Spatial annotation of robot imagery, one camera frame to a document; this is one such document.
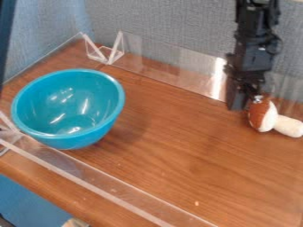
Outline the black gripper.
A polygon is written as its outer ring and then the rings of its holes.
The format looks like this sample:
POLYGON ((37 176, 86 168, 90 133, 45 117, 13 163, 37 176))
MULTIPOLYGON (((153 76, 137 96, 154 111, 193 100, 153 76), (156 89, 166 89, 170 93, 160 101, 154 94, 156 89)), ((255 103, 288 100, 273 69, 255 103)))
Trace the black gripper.
POLYGON ((231 111, 245 109, 247 100, 261 103, 265 72, 272 69, 275 56, 283 49, 276 35, 249 37, 235 35, 235 51, 225 54, 225 103, 231 111))

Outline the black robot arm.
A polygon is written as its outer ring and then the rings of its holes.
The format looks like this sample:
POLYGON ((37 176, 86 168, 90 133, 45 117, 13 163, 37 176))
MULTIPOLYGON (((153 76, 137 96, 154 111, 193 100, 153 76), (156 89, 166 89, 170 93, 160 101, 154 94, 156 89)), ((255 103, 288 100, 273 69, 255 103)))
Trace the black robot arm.
POLYGON ((235 50, 225 54, 225 103, 244 110, 263 99, 265 72, 272 69, 283 41, 273 31, 280 16, 279 0, 235 0, 235 50))

